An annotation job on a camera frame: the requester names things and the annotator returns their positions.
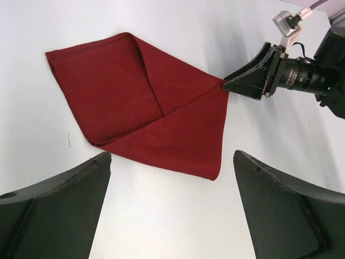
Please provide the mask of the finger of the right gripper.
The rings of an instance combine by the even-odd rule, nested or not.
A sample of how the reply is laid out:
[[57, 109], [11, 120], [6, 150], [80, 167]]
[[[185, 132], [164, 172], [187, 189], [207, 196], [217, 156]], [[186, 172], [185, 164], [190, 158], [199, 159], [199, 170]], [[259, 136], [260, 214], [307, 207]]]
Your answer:
[[246, 65], [224, 78], [225, 81], [272, 81], [276, 68], [277, 47], [265, 42], [259, 53]]
[[269, 70], [269, 66], [247, 64], [224, 78], [223, 90], [260, 100], [267, 91]]

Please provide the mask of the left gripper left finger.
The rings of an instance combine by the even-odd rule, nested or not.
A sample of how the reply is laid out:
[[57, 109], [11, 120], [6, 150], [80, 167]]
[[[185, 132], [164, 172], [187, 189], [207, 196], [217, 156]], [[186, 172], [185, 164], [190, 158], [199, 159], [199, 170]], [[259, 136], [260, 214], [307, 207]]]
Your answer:
[[111, 154], [1, 195], [1, 258], [88, 258], [111, 176]]

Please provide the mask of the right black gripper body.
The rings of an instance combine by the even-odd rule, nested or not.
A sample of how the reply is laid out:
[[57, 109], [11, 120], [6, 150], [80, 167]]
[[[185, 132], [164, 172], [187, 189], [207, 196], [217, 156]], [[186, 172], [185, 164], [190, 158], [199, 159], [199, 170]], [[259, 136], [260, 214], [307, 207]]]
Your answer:
[[281, 58], [271, 86], [264, 90], [270, 97], [278, 87], [307, 92], [318, 100], [344, 99], [344, 27], [331, 27], [313, 58]]

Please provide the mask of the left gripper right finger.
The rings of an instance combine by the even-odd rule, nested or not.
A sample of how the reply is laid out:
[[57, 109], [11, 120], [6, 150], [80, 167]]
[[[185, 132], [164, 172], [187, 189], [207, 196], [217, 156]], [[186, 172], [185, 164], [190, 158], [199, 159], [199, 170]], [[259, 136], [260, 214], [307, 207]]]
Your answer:
[[234, 171], [256, 258], [344, 258], [344, 194], [237, 150]]

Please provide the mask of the dark red cloth napkin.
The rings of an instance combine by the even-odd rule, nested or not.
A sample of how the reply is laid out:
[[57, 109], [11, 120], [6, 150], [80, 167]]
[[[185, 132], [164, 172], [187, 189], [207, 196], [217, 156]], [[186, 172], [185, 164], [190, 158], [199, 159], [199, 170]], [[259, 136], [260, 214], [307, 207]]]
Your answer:
[[229, 96], [222, 79], [128, 32], [46, 58], [92, 146], [217, 179]]

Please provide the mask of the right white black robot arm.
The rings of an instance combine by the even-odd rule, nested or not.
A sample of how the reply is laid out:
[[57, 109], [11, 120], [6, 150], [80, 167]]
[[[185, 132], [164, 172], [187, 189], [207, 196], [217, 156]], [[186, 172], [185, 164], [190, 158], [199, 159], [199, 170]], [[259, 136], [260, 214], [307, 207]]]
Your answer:
[[224, 80], [223, 90], [255, 100], [271, 97], [278, 87], [311, 93], [321, 107], [344, 118], [344, 28], [331, 27], [313, 58], [289, 58], [282, 46], [266, 42]]

